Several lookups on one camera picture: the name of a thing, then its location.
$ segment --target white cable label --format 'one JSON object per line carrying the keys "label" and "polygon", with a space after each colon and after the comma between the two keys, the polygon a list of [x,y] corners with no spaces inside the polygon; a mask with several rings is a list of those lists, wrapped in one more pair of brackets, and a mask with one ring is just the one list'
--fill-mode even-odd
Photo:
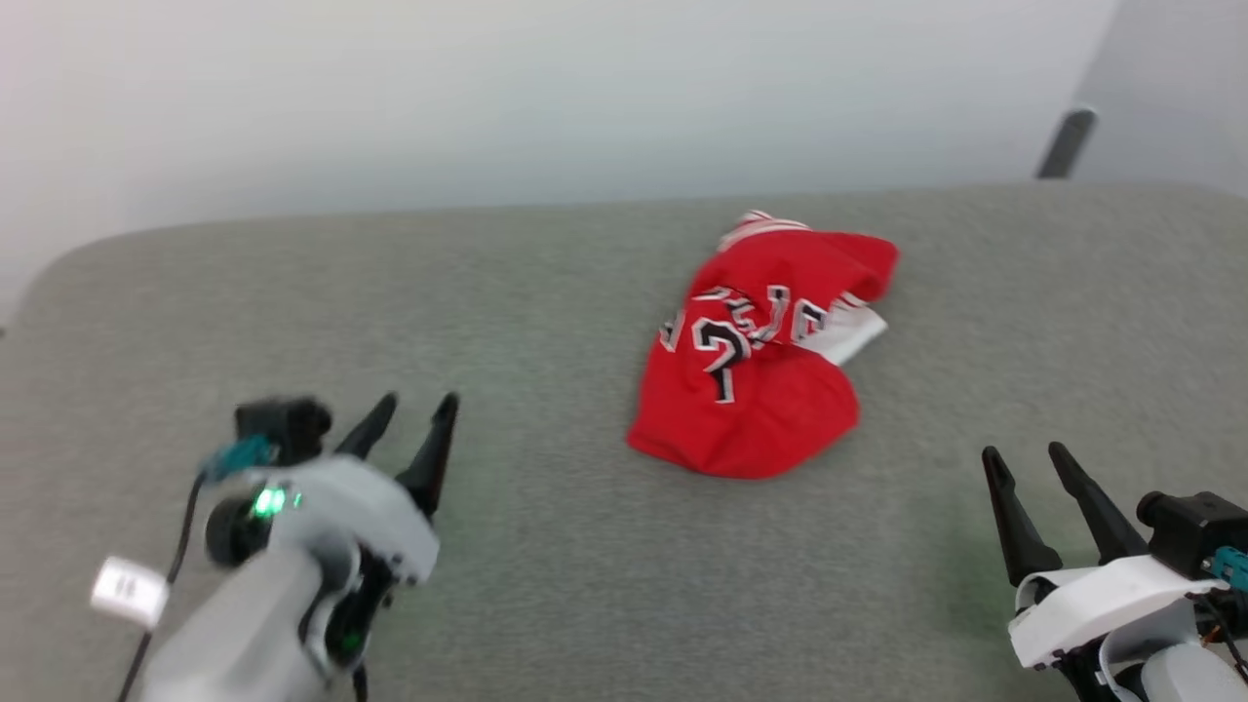
{"label": "white cable label", "polygon": [[105,558],[91,588],[91,607],[149,630],[156,628],[167,601],[168,583],[163,576],[116,556]]}

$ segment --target green light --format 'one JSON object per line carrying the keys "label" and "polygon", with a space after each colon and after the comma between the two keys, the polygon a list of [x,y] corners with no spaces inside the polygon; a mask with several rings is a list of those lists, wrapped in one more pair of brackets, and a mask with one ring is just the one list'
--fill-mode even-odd
{"label": "green light", "polygon": [[266,487],[256,496],[251,512],[257,517],[272,517],[286,506],[286,491],[281,487]]}

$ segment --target gray fabric surface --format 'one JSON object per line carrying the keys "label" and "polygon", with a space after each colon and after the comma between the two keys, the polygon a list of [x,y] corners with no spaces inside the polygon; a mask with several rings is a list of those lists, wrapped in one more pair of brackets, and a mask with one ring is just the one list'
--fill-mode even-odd
{"label": "gray fabric surface", "polygon": [[[631,452],[646,349],[744,210],[896,241],[862,423],[729,482]],[[463,395],[431,585],[381,618],[374,700],[1073,700],[1017,668],[978,451],[1068,565],[1063,440],[1133,512],[1248,503],[1248,202],[1062,184],[182,227],[55,264],[0,342],[5,700],[112,698],[137,632],[109,553],[163,570],[235,403],[402,405],[397,470]],[[195,545],[162,632],[222,576]]]}

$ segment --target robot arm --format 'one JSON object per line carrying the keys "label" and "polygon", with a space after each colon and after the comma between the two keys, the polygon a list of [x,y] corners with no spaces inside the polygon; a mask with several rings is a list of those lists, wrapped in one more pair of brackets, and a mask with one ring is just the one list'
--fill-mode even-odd
{"label": "robot arm", "polygon": [[1137,510],[1154,527],[1146,542],[1065,446],[1051,443],[1048,452],[1101,561],[1062,568],[1018,502],[1001,455],[983,450],[1006,571],[1017,587],[1008,631],[1020,663],[1058,670],[1082,702],[1248,702],[1248,670],[1204,648],[1214,636],[1232,642],[1248,631],[1248,572],[1237,570],[1248,512],[1209,492],[1151,493]]}
{"label": "robot arm", "polygon": [[[288,405],[262,405],[240,408],[240,435],[245,426],[262,427],[280,451],[295,447],[298,462],[250,470],[252,495],[213,510],[210,557],[236,571],[152,657],[145,702],[313,702],[348,673],[364,700],[373,616],[393,588],[433,572],[438,540],[431,520],[457,396],[442,401],[421,451],[394,477],[364,462],[394,412],[393,395],[324,456],[318,436],[292,441],[276,431],[292,426]],[[312,415],[301,416],[307,423]],[[323,433],[328,415],[313,426]]]}

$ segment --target black object against wall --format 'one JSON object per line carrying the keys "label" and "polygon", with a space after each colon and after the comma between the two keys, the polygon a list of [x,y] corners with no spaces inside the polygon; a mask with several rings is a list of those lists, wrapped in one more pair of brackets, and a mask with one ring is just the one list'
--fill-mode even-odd
{"label": "black object against wall", "polygon": [[1040,165],[1040,171],[1036,172],[1036,177],[1041,180],[1071,177],[1075,162],[1078,161],[1080,152],[1083,151],[1088,137],[1092,136],[1094,126],[1096,112],[1092,110],[1080,107],[1067,112],[1048,147],[1048,155]]}

